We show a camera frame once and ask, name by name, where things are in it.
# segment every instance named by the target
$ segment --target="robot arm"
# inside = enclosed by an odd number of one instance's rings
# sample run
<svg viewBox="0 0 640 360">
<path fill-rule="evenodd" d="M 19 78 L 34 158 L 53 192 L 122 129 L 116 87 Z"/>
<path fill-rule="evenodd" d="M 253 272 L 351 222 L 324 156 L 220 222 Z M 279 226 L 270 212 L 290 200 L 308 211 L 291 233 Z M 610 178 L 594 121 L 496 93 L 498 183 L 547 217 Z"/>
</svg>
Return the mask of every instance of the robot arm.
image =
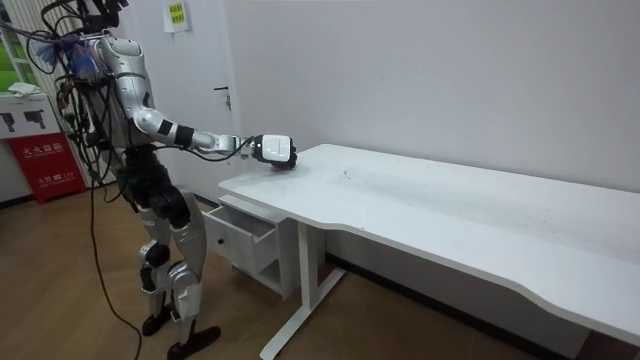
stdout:
<svg viewBox="0 0 640 360">
<path fill-rule="evenodd" d="M 116 80 L 116 96 L 125 111 L 124 121 L 154 141 L 180 146 L 202 154 L 238 155 L 282 169 L 295 167 L 293 141 L 283 135 L 259 135 L 249 141 L 233 135 L 216 135 L 180 125 L 153 108 L 144 53 L 137 42 L 107 35 L 91 44 Z"/>
<path fill-rule="evenodd" d="M 134 112 L 136 127 L 155 141 L 165 145 L 176 145 L 202 154 L 230 155 L 236 152 L 241 157 L 251 156 L 260 162 L 272 165 L 295 165 L 296 154 L 293 141 L 283 135 L 259 135 L 247 139 L 233 135 L 215 135 L 189 126 L 179 125 L 156 109 L 142 107 Z"/>
</svg>

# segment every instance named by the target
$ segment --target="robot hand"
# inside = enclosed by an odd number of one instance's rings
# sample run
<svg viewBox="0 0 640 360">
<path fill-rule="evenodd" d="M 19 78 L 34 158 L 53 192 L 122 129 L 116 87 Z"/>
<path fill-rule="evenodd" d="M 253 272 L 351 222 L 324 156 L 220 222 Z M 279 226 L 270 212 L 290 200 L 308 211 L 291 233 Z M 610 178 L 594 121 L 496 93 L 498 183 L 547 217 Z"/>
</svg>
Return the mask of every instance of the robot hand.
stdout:
<svg viewBox="0 0 640 360">
<path fill-rule="evenodd" d="M 293 139 L 284 135 L 258 135 L 253 138 L 253 158 L 278 169 L 291 170 L 298 155 Z"/>
</svg>

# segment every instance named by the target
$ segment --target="desk drawer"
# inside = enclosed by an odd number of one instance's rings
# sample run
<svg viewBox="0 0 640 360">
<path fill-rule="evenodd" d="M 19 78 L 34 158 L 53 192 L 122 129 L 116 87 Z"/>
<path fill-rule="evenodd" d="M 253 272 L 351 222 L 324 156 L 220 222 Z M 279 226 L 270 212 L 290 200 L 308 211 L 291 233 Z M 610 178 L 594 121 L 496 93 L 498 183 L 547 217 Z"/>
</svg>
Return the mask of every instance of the desk drawer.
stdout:
<svg viewBox="0 0 640 360">
<path fill-rule="evenodd" d="M 278 258 L 275 225 L 227 206 L 203 216 L 209 248 L 235 265 L 257 274 Z"/>
</svg>

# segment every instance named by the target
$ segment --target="cable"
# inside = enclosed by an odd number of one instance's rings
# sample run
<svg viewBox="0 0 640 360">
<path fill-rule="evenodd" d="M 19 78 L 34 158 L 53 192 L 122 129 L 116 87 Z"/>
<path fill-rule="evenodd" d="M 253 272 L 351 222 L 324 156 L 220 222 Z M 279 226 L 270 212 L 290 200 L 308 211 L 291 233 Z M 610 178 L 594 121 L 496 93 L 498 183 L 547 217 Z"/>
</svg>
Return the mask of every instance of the cable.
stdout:
<svg viewBox="0 0 640 360">
<path fill-rule="evenodd" d="M 251 141 L 253 141 L 253 136 L 248 137 L 245 141 L 242 142 L 242 144 L 240 144 L 240 146 L 235 149 L 231 154 L 225 156 L 225 157 L 221 157 L 218 159 L 211 159 L 205 156 L 202 156 L 200 154 L 198 154 L 197 152 L 193 151 L 193 150 L 189 150 L 189 149 L 185 149 L 183 147 L 180 146 L 172 146 L 172 145 L 165 145 L 165 146 L 159 146 L 156 148 L 156 150 L 161 150 L 161 149 L 179 149 L 182 151 L 186 151 L 188 153 L 190 153 L 191 155 L 195 155 L 197 157 L 199 157 L 200 159 L 204 160 L 204 161 L 209 161 L 209 162 L 222 162 L 222 161 L 227 161 L 229 159 L 231 159 L 232 157 L 234 157 L 237 153 L 240 152 L 240 150 L 242 150 L 243 147 L 245 147 L 245 145 L 247 145 L 248 143 L 250 143 Z"/>
<path fill-rule="evenodd" d="M 113 199 L 107 200 L 107 195 L 109 194 L 109 191 L 107 190 L 107 188 L 105 187 L 105 191 L 104 191 L 104 196 L 102 196 L 102 201 L 104 201 L 107 204 L 111 204 L 113 202 L 115 202 L 116 200 L 118 200 L 120 198 L 120 196 L 122 196 L 122 193 L 124 192 L 124 186 L 119 186 L 120 190 L 118 191 L 118 194 L 116 194 L 116 196 L 113 197 Z"/>
<path fill-rule="evenodd" d="M 86 143 L 86 139 L 83 136 L 84 134 L 83 134 L 83 129 L 81 128 L 82 123 L 80 119 L 81 107 L 84 106 L 84 103 L 82 102 L 82 98 L 79 99 L 80 101 L 76 100 L 76 95 L 73 91 L 71 91 L 69 96 L 71 98 L 71 105 L 72 105 L 73 116 L 75 120 L 74 121 L 75 126 L 72 126 L 72 129 L 74 130 L 74 133 L 76 135 L 74 144 L 78 148 L 79 154 L 81 154 L 81 158 L 83 158 L 82 159 L 83 163 L 87 166 L 87 169 L 89 170 L 89 172 L 94 173 L 93 164 L 99 165 L 99 152 L 96 151 L 95 147 L 91 147 L 91 150 L 93 150 L 93 155 L 95 160 L 89 161 L 88 150 L 90 147 L 89 147 L 89 144 Z"/>
<path fill-rule="evenodd" d="M 27 31 L 27 30 L 18 29 L 17 27 L 15 27 L 15 26 L 13 26 L 13 25 L 11 25 L 9 23 L 6 23 L 4 21 L 0 21 L 0 27 L 4 28 L 6 30 L 12 31 L 12 32 L 14 32 L 14 33 L 16 33 L 18 35 L 22 35 L 22 36 L 24 36 L 24 37 L 26 37 L 28 39 L 37 40 L 37 41 L 40 41 L 40 42 L 43 42 L 43 43 L 58 44 L 58 43 L 60 43 L 62 41 L 61 39 L 50 39 L 50 38 L 47 38 L 47 37 L 36 36 L 35 31 L 34 32 L 30 32 L 30 31 Z M 52 36 L 52 34 L 50 32 L 48 32 L 48 31 L 38 30 L 38 32 L 43 32 L 45 34 L 48 34 L 49 37 Z"/>
<path fill-rule="evenodd" d="M 76 16 L 76 15 L 64 15 L 64 16 L 61 16 L 58 20 L 56 20 L 55 25 L 53 25 L 53 29 L 56 31 L 56 34 L 57 34 L 57 31 L 58 31 L 58 26 L 60 26 L 60 24 L 62 24 L 62 20 L 64 20 L 64 19 L 78 19 L 78 20 L 82 21 L 82 18 L 80 16 Z"/>
<path fill-rule="evenodd" d="M 51 10 L 53 10 L 53 9 L 55 9 L 57 7 L 63 7 L 70 14 L 79 16 L 80 14 L 78 14 L 75 10 L 73 10 L 73 8 L 71 8 L 70 6 L 67 5 L 71 1 L 73 1 L 73 0 L 58 0 L 58 1 L 54 1 L 51 4 L 46 5 L 45 7 L 43 7 L 42 10 L 40 10 L 40 20 L 42 20 L 42 23 L 52 33 L 56 33 L 55 27 L 51 26 L 51 23 L 49 23 L 49 21 L 47 21 L 47 18 L 45 17 L 45 15 L 47 15 L 47 13 L 49 13 Z"/>
<path fill-rule="evenodd" d="M 110 84 L 107 84 L 107 97 L 106 97 L 106 99 L 102 96 L 102 94 L 98 90 L 98 93 L 100 94 L 101 100 L 104 102 L 104 109 L 103 109 L 103 112 L 102 112 L 102 116 L 100 116 L 100 119 L 99 119 L 100 124 L 104 125 L 104 121 L 105 121 L 107 115 L 109 116 L 109 137 L 107 139 L 107 140 L 109 140 L 109 144 L 112 143 L 111 139 L 112 139 L 112 136 L 113 136 L 112 117 L 111 117 L 111 111 L 110 111 L 109 106 L 108 106 L 109 99 L 111 97 L 111 91 L 110 90 L 111 90 Z M 93 106 L 93 103 L 91 102 L 91 99 L 89 97 L 86 97 L 86 98 L 87 98 L 87 101 L 89 103 L 89 107 L 94 110 L 94 116 L 96 116 L 96 118 L 97 118 L 98 114 L 95 114 L 95 107 Z M 85 152 L 86 152 L 87 145 L 83 143 L 83 147 L 85 147 Z M 113 159 L 113 151 L 114 151 L 113 147 L 110 146 L 110 148 L 109 148 L 109 157 L 107 159 L 107 168 L 105 169 L 104 174 L 102 174 L 102 175 L 100 174 L 99 162 L 96 164 L 96 166 L 98 167 L 98 172 L 97 173 L 95 171 L 93 171 L 92 168 L 89 169 L 90 173 L 92 174 L 92 179 L 93 180 L 95 180 L 95 177 L 99 178 L 97 180 L 97 182 L 99 184 L 102 184 L 102 182 L 107 178 L 107 176 L 109 176 L 109 171 L 111 170 L 111 160 Z"/>
<path fill-rule="evenodd" d="M 47 33 L 44 30 L 36 30 L 34 32 L 32 32 L 31 34 L 37 34 L 37 33 Z M 47 75 L 53 75 L 53 72 L 56 71 L 56 67 L 52 66 L 51 67 L 51 71 L 45 71 L 44 69 L 42 69 L 40 67 L 40 65 L 38 65 L 38 63 L 36 63 L 36 61 L 33 59 L 33 55 L 31 54 L 31 37 L 27 36 L 27 49 L 25 50 L 27 52 L 27 57 L 29 58 L 29 61 L 31 61 L 31 64 L 33 66 L 36 67 L 36 69 L 40 70 L 41 72 L 47 74 Z"/>
<path fill-rule="evenodd" d="M 93 245 L 93 260 L 96 265 L 96 270 L 98 271 L 98 278 L 100 279 L 100 286 L 102 287 L 102 293 L 104 294 L 105 300 L 107 300 L 107 305 L 109 305 L 109 309 L 113 316 L 115 316 L 120 322 L 130 327 L 133 331 L 135 331 L 138 336 L 138 347 L 136 349 L 136 356 L 134 360 L 138 360 L 140 357 L 140 349 L 142 348 L 142 334 L 137 327 L 131 324 L 129 321 L 124 319 L 122 316 L 118 314 L 118 312 L 114 309 L 113 304 L 111 303 L 111 298 L 109 297 L 109 292 L 107 292 L 107 287 L 104 283 L 104 276 L 102 275 L 102 268 L 100 267 L 100 257 L 98 256 L 98 244 L 96 242 L 96 234 L 95 234 L 95 199 L 94 193 L 96 181 L 91 181 L 91 222 L 90 222 L 90 231 L 91 231 L 91 244 Z"/>
<path fill-rule="evenodd" d="M 62 4 L 62 7 L 63 7 L 65 10 L 67 10 L 67 12 L 68 12 L 69 14 L 71 14 L 71 15 L 73 15 L 73 16 L 76 16 L 76 17 L 78 17 L 80 20 L 83 20 L 83 21 L 84 21 L 84 19 L 82 19 L 82 18 L 80 17 L 80 14 L 78 14 L 78 12 L 77 12 L 74 8 L 72 8 L 71 6 L 69 6 L 69 4 L 67 4 L 67 3 L 63 3 L 63 4 Z"/>
</svg>

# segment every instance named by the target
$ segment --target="desk leg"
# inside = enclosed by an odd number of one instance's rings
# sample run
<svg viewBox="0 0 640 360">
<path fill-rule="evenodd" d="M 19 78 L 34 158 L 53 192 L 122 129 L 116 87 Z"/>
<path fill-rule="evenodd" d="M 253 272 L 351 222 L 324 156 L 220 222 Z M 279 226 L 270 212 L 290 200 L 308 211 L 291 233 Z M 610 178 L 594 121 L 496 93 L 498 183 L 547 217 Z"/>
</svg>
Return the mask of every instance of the desk leg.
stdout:
<svg viewBox="0 0 640 360">
<path fill-rule="evenodd" d="M 293 337 L 295 332 L 307 320 L 316 306 L 344 275 L 344 270 L 334 269 L 318 286 L 318 236 L 322 232 L 306 224 L 298 223 L 298 241 L 300 242 L 300 289 L 302 307 L 287 321 L 278 333 L 262 349 L 262 360 L 273 360 Z"/>
</svg>

